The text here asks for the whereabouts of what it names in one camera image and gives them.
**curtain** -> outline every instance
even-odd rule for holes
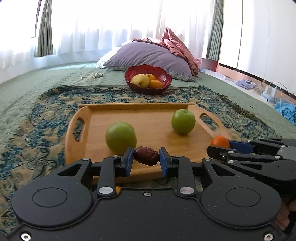
[[[34,58],[38,0],[0,2],[0,69]]]
[[[218,61],[223,26],[223,0],[217,0],[207,58]]]
[[[52,46],[52,0],[45,0],[41,16],[36,57],[54,53]]]
[[[133,38],[161,38],[169,27],[201,57],[214,7],[215,0],[183,0],[179,5],[172,0],[52,0],[54,53],[110,50]]]

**purple pillow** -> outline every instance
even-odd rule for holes
[[[132,42],[123,45],[105,67],[126,71],[131,66],[149,64],[163,68],[173,79],[194,82],[188,63],[155,44]]]

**sheer curtain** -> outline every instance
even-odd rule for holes
[[[196,57],[206,55],[215,0],[52,0],[54,53],[110,50],[172,29]]]
[[[38,0],[0,2],[0,69],[34,58]]]

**brown date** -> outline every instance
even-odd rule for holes
[[[157,151],[144,146],[137,147],[133,152],[133,157],[138,162],[148,166],[156,165],[159,160],[159,154]]]

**red bowl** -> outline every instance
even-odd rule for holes
[[[141,88],[131,82],[131,79],[138,74],[153,74],[155,78],[162,82],[163,88]],[[165,72],[162,68],[159,67],[153,67],[148,64],[142,64],[138,66],[132,66],[129,67],[128,70],[124,74],[124,78],[126,79],[126,83],[128,86],[141,94],[146,95],[159,95],[163,91],[165,91],[170,84],[172,83],[172,76],[170,76],[167,72]]]

